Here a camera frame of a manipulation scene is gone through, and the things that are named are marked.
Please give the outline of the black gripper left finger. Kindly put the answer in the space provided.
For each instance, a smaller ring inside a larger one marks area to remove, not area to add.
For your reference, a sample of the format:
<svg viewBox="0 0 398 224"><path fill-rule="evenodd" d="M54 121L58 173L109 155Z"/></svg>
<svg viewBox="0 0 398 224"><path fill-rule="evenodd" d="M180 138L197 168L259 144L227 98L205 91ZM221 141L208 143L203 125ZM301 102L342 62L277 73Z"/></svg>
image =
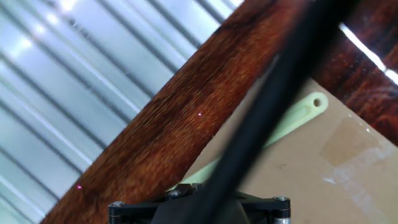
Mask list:
<svg viewBox="0 0 398 224"><path fill-rule="evenodd" d="M140 203L113 202L108 205L109 224L175 223L200 184L178 184L161 196Z"/></svg>

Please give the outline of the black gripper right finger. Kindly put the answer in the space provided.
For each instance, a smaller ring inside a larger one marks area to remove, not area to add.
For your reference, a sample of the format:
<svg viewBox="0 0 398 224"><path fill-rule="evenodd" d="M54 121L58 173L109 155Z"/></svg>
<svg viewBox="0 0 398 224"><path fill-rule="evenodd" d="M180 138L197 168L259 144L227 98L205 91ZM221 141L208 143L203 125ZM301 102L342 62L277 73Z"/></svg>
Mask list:
<svg viewBox="0 0 398 224"><path fill-rule="evenodd" d="M250 224L291 224L290 199L285 196L259 198L242 192L235 193L243 214Z"/></svg>

